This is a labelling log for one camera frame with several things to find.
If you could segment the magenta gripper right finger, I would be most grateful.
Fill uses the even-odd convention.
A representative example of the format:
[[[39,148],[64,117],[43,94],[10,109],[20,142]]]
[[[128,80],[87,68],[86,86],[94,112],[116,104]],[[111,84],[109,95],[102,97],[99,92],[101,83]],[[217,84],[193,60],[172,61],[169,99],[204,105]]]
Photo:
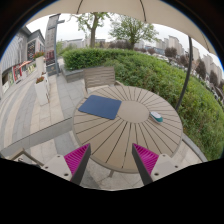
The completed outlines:
[[[135,143],[132,144],[132,155],[144,185],[181,169],[181,166],[167,154],[158,155]]]

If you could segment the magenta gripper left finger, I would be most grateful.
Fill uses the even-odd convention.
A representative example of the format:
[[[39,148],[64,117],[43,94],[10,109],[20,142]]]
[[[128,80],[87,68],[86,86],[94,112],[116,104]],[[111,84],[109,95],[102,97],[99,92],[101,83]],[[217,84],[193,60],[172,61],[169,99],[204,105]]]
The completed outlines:
[[[42,169],[68,180],[76,185],[81,183],[89,157],[91,145],[83,145],[65,156],[57,154]]]

